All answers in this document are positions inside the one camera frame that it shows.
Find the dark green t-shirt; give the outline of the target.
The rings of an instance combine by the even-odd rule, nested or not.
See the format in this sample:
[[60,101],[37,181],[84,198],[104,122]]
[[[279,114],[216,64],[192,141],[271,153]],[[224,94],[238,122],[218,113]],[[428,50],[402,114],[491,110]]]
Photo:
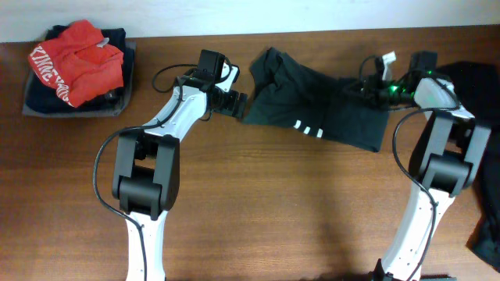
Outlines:
[[250,66],[254,100],[248,125],[293,128],[310,137],[378,152],[389,112],[347,93],[354,78],[334,78],[269,48]]

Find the black garment white logo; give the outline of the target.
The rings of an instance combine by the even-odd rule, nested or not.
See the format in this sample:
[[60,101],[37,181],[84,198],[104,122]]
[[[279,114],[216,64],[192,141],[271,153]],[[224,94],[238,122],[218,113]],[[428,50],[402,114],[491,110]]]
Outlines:
[[449,76],[455,93],[476,121],[491,128],[474,190],[481,218],[468,248],[495,271],[499,270],[499,67],[480,62],[453,62],[437,68]]

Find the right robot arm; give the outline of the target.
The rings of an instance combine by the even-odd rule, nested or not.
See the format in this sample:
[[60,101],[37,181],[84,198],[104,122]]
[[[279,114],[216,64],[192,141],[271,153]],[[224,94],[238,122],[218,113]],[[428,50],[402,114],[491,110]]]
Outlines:
[[398,133],[391,145],[400,170],[411,181],[411,192],[403,219],[391,246],[377,261],[373,280],[421,280],[422,265],[442,216],[460,193],[470,187],[480,168],[491,128],[477,120],[460,102],[452,79],[436,70],[437,55],[412,54],[409,70],[394,79],[391,64],[396,54],[374,55],[375,73],[345,88],[375,105],[396,111],[415,107],[427,124],[404,166],[398,156]]

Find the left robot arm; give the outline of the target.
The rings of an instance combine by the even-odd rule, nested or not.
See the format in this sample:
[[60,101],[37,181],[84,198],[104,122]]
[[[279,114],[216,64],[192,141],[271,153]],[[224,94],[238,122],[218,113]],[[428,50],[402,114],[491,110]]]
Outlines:
[[166,217],[180,188],[180,143],[214,112],[241,117],[246,95],[232,90],[238,66],[203,49],[198,63],[173,82],[169,101],[147,123],[118,134],[112,195],[128,234],[129,280],[164,280]]

